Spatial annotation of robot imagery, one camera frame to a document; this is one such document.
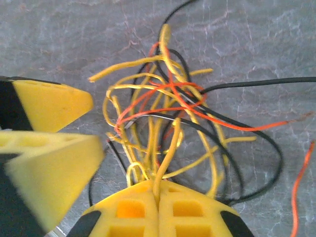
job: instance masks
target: table surface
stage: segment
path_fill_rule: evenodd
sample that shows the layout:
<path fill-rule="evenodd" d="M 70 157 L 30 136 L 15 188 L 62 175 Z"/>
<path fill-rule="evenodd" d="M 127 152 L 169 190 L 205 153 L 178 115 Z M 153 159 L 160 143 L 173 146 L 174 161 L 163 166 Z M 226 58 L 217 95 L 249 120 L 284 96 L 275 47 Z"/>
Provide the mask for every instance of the table surface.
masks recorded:
<path fill-rule="evenodd" d="M 0 73 L 65 83 L 90 92 L 94 109 L 63 131 L 98 134 L 105 143 L 111 131 L 102 115 L 108 86 L 134 74 L 127 69 L 97 82 L 87 78 L 112 64 L 143 57 L 156 41 L 165 16 L 183 0 L 0 0 Z M 187 60 L 190 69 L 212 67 L 210 75 L 193 80 L 207 87 L 217 83 L 316 75 L 315 0 L 200 0 L 178 12 L 170 21 L 171 47 Z M 214 91 L 209 106 L 252 126 L 295 119 L 316 110 L 314 84 L 288 84 Z M 129 92 L 119 98 L 128 101 Z M 225 129 L 227 136 L 241 135 Z M 235 205 L 256 237 L 287 237 L 292 228 L 291 190 L 310 141 L 316 120 L 269 129 L 285 156 L 284 172 L 264 196 Z M 186 142 L 174 166 L 182 166 L 204 151 L 197 134 L 187 131 Z M 235 143 L 230 151 L 240 164 L 246 191 L 272 177 L 277 155 L 258 139 Z M 298 194 L 298 236 L 316 233 L 316 153 Z M 197 190 L 207 190 L 207 163 L 178 178 Z M 103 198 L 126 187 L 126 180 L 112 154 L 96 177 L 93 198 Z M 82 192 L 60 224 L 67 233 L 88 208 Z"/>

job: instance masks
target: cable bundle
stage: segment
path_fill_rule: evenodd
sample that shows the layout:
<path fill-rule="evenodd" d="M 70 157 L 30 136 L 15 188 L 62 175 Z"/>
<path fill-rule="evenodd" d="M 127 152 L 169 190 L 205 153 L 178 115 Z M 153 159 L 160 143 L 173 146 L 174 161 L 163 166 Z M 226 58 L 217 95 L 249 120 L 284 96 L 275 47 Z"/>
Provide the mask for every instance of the cable bundle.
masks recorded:
<path fill-rule="evenodd" d="M 90 82 L 95 82 L 116 70 L 142 65 L 137 74 L 124 77 L 114 85 L 110 86 L 106 92 L 106 98 L 103 103 L 104 118 L 116 132 L 116 134 L 107 133 L 109 138 L 109 147 L 119 159 L 122 168 L 126 172 L 128 186 L 144 180 L 153 179 L 153 192 L 156 201 L 158 201 L 159 183 L 161 179 L 172 178 L 173 176 L 185 172 L 188 169 L 199 165 L 202 161 L 208 159 L 210 162 L 212 174 L 212 184 L 206 195 L 211 198 L 217 198 L 219 201 L 225 204 L 233 205 L 235 203 L 244 202 L 263 195 L 276 183 L 281 174 L 283 168 L 282 151 L 275 141 L 267 134 L 263 133 L 262 130 L 285 125 L 290 122 L 301 121 L 305 117 L 310 116 L 312 113 L 307 113 L 296 120 L 281 121 L 259 127 L 251 127 L 211 110 L 205 102 L 206 94 L 216 89 L 233 87 L 316 82 L 316 78 L 286 78 L 250 82 L 234 82 L 211 86 L 208 88 L 202 88 L 201 86 L 192 82 L 191 77 L 198 74 L 211 73 L 213 70 L 209 68 L 190 72 L 187 63 L 181 54 L 174 49 L 168 48 L 171 32 L 169 26 L 166 23 L 176 11 L 194 1 L 195 0 L 185 2 L 172 11 L 172 13 L 166 18 L 160 30 L 158 42 L 153 45 L 152 49 L 150 50 L 149 57 L 133 62 L 125 62 L 110 66 L 98 74 L 90 77 L 89 80 Z M 172 60 L 171 54 L 177 57 L 180 63 Z M 167 74 L 162 69 L 161 63 L 167 67 Z M 138 79 L 142 79 L 142 81 L 139 84 L 136 84 Z M 124 110 L 119 104 L 118 98 L 113 95 L 115 90 L 122 89 L 131 90 L 131 103 Z M 154 101 L 151 103 L 150 109 L 145 110 L 151 98 Z M 118 119 L 115 123 L 111 121 L 108 115 L 109 102 L 114 106 L 117 113 Z M 188 116 L 190 120 L 184 119 L 183 117 L 185 115 Z M 143 117 L 147 117 L 149 129 L 148 140 L 146 144 L 142 144 L 141 142 L 136 123 L 139 118 Z M 210 130 L 201 126 L 199 119 L 206 120 Z M 167 168 L 173 155 L 185 139 L 185 126 L 190 126 L 197 130 L 199 138 L 204 145 L 205 154 L 191 164 L 165 174 L 165 172 L 168 170 Z M 235 130 L 250 131 L 257 136 L 260 136 L 270 143 L 278 154 L 278 164 L 274 176 L 263 187 L 250 194 L 244 194 L 243 176 L 240 172 L 238 164 L 227 150 L 227 144 L 230 142 L 255 141 L 256 136 L 226 138 L 222 126 Z M 172 132 L 173 136 L 169 147 L 167 148 L 165 140 Z M 215 143 L 215 146 L 211 146 L 208 138 Z M 125 166 L 122 159 L 120 158 L 120 155 L 112 143 L 113 141 L 122 144 L 130 163 L 128 167 Z M 308 152 L 308 160 L 313 148 L 314 144 L 312 144 Z M 214 157 L 214 153 L 217 150 L 219 150 L 221 154 L 221 164 L 218 164 Z M 229 164 L 233 168 L 238 179 L 238 198 L 227 197 L 227 174 Z M 222 194 L 218 196 L 218 188 L 222 182 L 224 182 L 224 188 Z M 295 192 L 293 191 L 293 200 L 296 199 L 296 192 L 297 188 Z M 295 219 L 294 222 L 297 228 L 298 221 Z"/>

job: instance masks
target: yellow plastic object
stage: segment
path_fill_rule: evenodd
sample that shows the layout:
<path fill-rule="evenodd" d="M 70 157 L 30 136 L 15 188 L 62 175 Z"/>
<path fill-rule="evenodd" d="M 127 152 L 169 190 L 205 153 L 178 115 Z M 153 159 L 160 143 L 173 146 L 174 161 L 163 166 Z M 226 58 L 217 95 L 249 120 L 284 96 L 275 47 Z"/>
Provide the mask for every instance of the yellow plastic object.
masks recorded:
<path fill-rule="evenodd" d="M 115 193 L 85 213 L 101 211 L 89 237 L 158 237 L 158 211 L 152 181 Z"/>
<path fill-rule="evenodd" d="M 88 92 L 64 84 L 35 80 L 12 83 L 35 131 L 57 132 L 93 108 Z"/>
<path fill-rule="evenodd" d="M 0 132 L 1 154 L 20 154 L 4 170 L 46 231 L 60 223 L 104 157 L 97 136 L 26 131 Z"/>
<path fill-rule="evenodd" d="M 230 207 L 189 188 L 161 181 L 159 211 L 153 182 L 143 181 L 109 196 L 85 213 L 100 211 L 89 237 L 233 237 L 221 211 Z"/>
<path fill-rule="evenodd" d="M 184 186 L 161 181 L 159 237 L 233 237 L 221 211 L 232 208 Z"/>

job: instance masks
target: red wire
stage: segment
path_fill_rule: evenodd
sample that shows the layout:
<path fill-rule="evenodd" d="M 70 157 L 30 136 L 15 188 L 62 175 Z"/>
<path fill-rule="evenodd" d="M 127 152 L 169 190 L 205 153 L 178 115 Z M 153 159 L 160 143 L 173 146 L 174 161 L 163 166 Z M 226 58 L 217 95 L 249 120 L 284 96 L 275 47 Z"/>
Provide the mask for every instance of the red wire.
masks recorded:
<path fill-rule="evenodd" d="M 175 86 L 184 86 L 184 85 L 191 85 L 191 86 L 198 86 L 196 85 L 195 83 L 193 82 L 180 82 L 180 83 L 176 83 Z M 133 108 L 135 107 L 140 101 L 142 101 L 144 98 L 146 98 L 147 96 L 151 96 L 152 94 L 154 94 L 157 90 L 159 89 L 164 89 L 166 87 L 169 87 L 170 85 L 169 84 L 165 84 L 165 85 L 160 85 L 160 86 L 157 86 L 155 89 L 151 90 L 151 91 L 148 91 L 146 92 L 145 94 L 143 94 L 142 96 L 140 96 L 137 100 L 135 100 L 131 105 L 129 105 L 123 112 L 122 114 L 118 117 L 118 120 L 117 120 L 117 123 L 116 123 L 116 126 L 115 126 L 115 131 L 120 134 L 120 131 L 118 129 L 118 126 L 121 125 L 123 122 L 125 122 L 125 120 L 123 121 L 123 117 Z"/>
<path fill-rule="evenodd" d="M 299 228 L 299 216 L 298 216 L 298 208 L 297 208 L 297 191 L 298 191 L 300 182 L 303 178 L 303 175 L 305 173 L 305 170 L 308 167 L 309 162 L 311 160 L 311 156 L 312 156 L 312 152 L 314 150 L 314 147 L 315 147 L 315 142 L 312 141 L 310 148 L 309 148 L 308 152 L 306 153 L 304 164 L 303 164 L 303 166 L 302 166 L 302 168 L 301 168 L 301 170 L 296 178 L 294 186 L 293 186 L 293 191 L 292 191 L 293 229 L 292 229 L 291 237 L 295 237 L 297 235 L 298 228 Z"/>
<path fill-rule="evenodd" d="M 129 107 L 127 107 L 125 111 L 123 111 L 123 113 L 119 116 L 119 118 L 117 120 L 117 124 L 115 126 L 115 130 L 116 130 L 116 132 L 118 134 L 120 134 L 120 131 L 119 131 L 119 128 L 118 128 L 119 125 L 121 125 L 125 121 L 128 121 L 128 120 L 131 120 L 133 118 L 136 118 L 137 116 L 144 115 L 144 114 L 150 114 L 150 113 L 157 113 L 157 112 L 161 112 L 161 111 L 175 111 L 175 110 L 183 110 L 183 109 L 187 109 L 189 111 L 192 111 L 194 114 L 200 116 L 203 119 L 207 119 L 209 121 L 218 123 L 218 124 L 220 124 L 222 126 L 229 127 L 229 128 L 235 129 L 235 130 L 240 130 L 240 131 L 265 130 L 265 129 L 276 127 L 276 126 L 286 125 L 286 124 L 291 122 L 291 121 L 280 121 L 280 122 L 274 122 L 274 123 L 266 124 L 266 125 L 259 126 L 259 127 L 240 127 L 240 126 L 236 126 L 236 125 L 232 125 L 232 124 L 226 123 L 226 122 L 218 120 L 216 118 L 209 117 L 208 115 L 204 115 L 204 114 L 202 114 L 202 113 L 200 113 L 200 112 L 198 112 L 198 111 L 196 111 L 194 109 L 194 106 L 196 106 L 198 103 L 201 103 L 201 101 L 196 103 L 196 104 L 194 104 L 194 105 L 189 105 L 181 98 L 180 94 L 177 92 L 177 90 L 175 88 L 176 86 L 183 86 L 183 85 L 192 85 L 192 86 L 195 86 L 196 88 L 198 88 L 198 86 L 195 83 L 192 83 L 192 82 L 174 83 L 171 71 L 168 71 L 168 75 L 169 75 L 169 84 L 157 86 L 155 89 L 143 94 L 134 103 L 132 103 Z M 181 101 L 184 104 L 184 107 L 163 108 L 163 109 L 150 110 L 150 111 L 140 112 L 138 114 L 134 114 L 134 115 L 132 115 L 132 116 L 130 116 L 128 118 L 123 119 L 124 116 L 131 110 L 131 108 L 135 107 L 142 99 L 144 99 L 147 96 L 152 96 L 155 91 L 157 91 L 159 89 L 164 89 L 166 87 L 171 87 L 171 90 L 173 91 L 174 95 L 177 97 L 177 99 L 179 101 Z"/>

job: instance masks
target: square hole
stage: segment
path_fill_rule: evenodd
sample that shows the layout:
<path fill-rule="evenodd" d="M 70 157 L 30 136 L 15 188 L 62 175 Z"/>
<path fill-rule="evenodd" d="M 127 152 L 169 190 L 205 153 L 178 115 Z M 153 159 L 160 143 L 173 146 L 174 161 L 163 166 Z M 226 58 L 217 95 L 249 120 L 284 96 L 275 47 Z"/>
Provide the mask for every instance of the square hole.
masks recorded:
<path fill-rule="evenodd" d="M 144 226 L 111 226 L 107 237 L 143 237 Z"/>
<path fill-rule="evenodd" d="M 176 237 L 212 237 L 209 226 L 176 226 Z"/>
<path fill-rule="evenodd" d="M 203 216 L 202 206 L 196 201 L 177 201 L 173 204 L 173 216 Z"/>
<path fill-rule="evenodd" d="M 144 218 L 144 204 L 137 200 L 122 200 L 118 203 L 117 209 L 118 218 Z"/>
<path fill-rule="evenodd" d="M 19 140 L 18 146 L 21 147 L 42 147 L 48 143 L 48 138 L 44 136 L 25 136 Z"/>

